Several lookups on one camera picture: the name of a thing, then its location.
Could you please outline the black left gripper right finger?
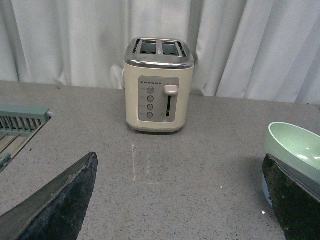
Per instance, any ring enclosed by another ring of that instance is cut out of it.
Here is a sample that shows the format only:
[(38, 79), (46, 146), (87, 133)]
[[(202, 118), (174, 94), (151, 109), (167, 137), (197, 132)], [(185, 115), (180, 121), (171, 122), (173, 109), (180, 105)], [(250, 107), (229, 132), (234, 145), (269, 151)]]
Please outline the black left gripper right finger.
[(272, 209), (287, 240), (320, 238), (320, 184), (271, 154), (262, 164)]

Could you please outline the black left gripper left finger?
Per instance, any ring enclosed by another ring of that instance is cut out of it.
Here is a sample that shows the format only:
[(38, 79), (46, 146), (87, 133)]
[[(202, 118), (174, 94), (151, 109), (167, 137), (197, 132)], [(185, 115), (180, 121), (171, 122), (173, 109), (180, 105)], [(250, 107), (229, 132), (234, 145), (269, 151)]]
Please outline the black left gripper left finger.
[(2, 240), (75, 240), (94, 191), (98, 157), (90, 152), (0, 217)]

